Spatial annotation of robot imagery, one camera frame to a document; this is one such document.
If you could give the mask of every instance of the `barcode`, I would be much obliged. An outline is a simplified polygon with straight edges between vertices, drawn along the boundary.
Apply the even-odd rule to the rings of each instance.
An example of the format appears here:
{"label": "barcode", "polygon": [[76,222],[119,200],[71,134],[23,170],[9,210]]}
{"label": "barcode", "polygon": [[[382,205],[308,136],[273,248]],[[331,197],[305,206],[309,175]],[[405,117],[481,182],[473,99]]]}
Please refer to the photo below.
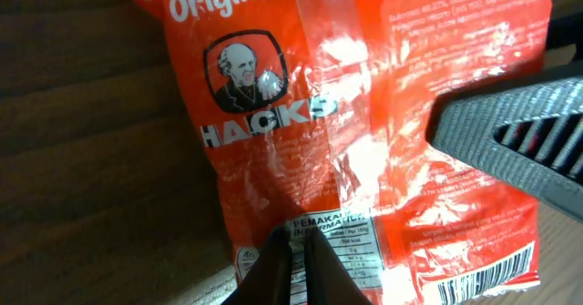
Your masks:
{"label": "barcode", "polygon": [[508,256],[493,266],[440,282],[437,285],[443,305],[458,304],[528,272],[535,244]]}

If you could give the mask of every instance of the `candy bag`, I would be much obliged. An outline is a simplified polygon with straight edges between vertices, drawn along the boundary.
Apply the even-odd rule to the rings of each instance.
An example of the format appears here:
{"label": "candy bag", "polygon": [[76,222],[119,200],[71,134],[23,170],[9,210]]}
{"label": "candy bag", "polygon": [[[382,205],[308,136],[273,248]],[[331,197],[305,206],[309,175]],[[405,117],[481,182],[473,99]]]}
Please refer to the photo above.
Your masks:
{"label": "candy bag", "polygon": [[539,283],[537,202],[425,131],[439,95],[540,69],[550,0],[135,1],[164,24],[241,279],[285,224],[291,304],[314,228],[375,304]]}

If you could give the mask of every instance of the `dark wooden surface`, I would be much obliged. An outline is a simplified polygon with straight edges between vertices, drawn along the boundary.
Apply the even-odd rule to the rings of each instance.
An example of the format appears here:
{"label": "dark wooden surface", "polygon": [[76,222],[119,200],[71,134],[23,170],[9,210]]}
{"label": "dark wooden surface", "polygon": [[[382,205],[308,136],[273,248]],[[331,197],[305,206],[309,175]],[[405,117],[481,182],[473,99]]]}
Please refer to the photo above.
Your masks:
{"label": "dark wooden surface", "polygon": [[[0,304],[176,299],[230,263],[214,180],[158,22],[129,0],[0,0]],[[485,303],[583,300],[583,226],[540,224],[544,287]]]}

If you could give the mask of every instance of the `plastic packaging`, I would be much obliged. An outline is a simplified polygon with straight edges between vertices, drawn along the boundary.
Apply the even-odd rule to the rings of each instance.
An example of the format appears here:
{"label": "plastic packaging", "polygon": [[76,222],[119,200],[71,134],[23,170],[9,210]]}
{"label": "plastic packaging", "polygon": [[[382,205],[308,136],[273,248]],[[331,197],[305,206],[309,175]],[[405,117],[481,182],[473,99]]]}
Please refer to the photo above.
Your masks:
{"label": "plastic packaging", "polygon": [[135,1],[164,23],[240,277],[286,224],[292,304],[314,227],[373,303],[538,284],[537,202],[425,130],[440,94],[541,67],[550,0]]}

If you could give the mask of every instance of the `red candy wrapper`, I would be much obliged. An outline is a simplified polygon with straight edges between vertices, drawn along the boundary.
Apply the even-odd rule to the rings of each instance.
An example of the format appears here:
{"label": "red candy wrapper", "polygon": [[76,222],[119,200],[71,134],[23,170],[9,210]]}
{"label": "red candy wrapper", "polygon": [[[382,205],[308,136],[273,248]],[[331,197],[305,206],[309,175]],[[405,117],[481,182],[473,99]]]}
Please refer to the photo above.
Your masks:
{"label": "red candy wrapper", "polygon": [[291,304],[316,227],[375,304],[539,283],[537,202],[425,130],[439,95],[540,69],[550,0],[135,1],[164,24],[242,279],[285,224]]}

